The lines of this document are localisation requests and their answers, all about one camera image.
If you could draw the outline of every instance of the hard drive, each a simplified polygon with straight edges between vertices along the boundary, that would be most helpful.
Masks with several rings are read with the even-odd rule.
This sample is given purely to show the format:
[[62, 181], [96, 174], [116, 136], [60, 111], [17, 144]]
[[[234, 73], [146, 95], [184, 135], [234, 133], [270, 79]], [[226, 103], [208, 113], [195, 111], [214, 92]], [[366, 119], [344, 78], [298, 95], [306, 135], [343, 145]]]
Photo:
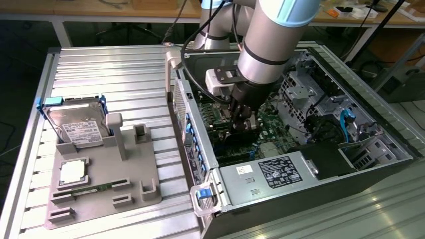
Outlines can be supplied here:
[[76, 148], [94, 147], [103, 144], [102, 138], [112, 135], [106, 123], [108, 109], [103, 95], [68, 99], [50, 97], [38, 108], [60, 143], [72, 143]]

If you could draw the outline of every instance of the aluminum profile table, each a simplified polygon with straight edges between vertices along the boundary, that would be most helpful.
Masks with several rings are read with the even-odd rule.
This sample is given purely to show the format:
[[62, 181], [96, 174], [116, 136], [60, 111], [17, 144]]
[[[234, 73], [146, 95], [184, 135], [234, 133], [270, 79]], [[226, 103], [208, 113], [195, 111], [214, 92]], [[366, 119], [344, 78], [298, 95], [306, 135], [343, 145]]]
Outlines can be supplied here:
[[[54, 230], [43, 227], [56, 135], [35, 108], [0, 221], [0, 238], [199, 239], [164, 93], [163, 46], [63, 48], [48, 54], [38, 97], [103, 93], [124, 127], [152, 128], [160, 173], [160, 204]], [[425, 161], [366, 192], [238, 232], [230, 238], [423, 238]]]

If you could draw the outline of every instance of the warning label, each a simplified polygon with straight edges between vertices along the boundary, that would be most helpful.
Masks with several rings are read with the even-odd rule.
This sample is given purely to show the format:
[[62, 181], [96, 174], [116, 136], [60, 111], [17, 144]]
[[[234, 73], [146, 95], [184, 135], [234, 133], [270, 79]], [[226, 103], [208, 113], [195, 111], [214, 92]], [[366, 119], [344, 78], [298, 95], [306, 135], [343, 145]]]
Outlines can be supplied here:
[[70, 123], [62, 125], [71, 142], [75, 145], [102, 141], [96, 121]]
[[290, 157], [272, 159], [259, 163], [271, 188], [279, 188], [303, 181]]

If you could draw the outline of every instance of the motherboard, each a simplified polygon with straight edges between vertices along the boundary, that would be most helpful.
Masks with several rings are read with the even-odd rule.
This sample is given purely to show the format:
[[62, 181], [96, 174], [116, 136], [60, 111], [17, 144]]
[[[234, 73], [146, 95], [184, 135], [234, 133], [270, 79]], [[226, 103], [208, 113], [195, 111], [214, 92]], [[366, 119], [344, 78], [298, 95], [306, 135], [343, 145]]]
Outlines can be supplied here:
[[222, 166], [282, 155], [299, 145], [279, 117], [279, 111], [270, 101], [262, 106], [258, 113], [262, 122], [258, 141], [239, 145], [223, 143], [231, 126], [228, 105], [202, 100], [199, 101], [199, 109]]

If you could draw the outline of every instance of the robotic arm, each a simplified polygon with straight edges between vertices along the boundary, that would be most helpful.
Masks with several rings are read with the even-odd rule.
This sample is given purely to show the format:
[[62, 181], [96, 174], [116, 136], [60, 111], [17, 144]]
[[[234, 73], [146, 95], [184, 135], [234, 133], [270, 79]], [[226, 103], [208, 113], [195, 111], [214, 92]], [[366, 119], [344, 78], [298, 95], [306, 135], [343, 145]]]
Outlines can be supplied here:
[[[219, 96], [231, 88], [230, 110], [232, 113], [231, 130], [251, 131], [259, 128], [256, 112], [264, 104], [275, 82], [282, 76], [286, 63], [294, 54], [303, 33], [312, 21], [322, 0], [258, 0], [246, 3], [238, 16], [238, 29], [242, 29], [244, 48], [236, 66], [220, 67], [207, 71], [206, 84], [208, 91]], [[218, 8], [220, 0], [203, 1], [203, 15], [210, 13], [210, 6]], [[210, 30], [198, 35], [195, 47], [223, 49], [230, 47], [232, 14], [231, 3], [227, 3], [211, 22]]]

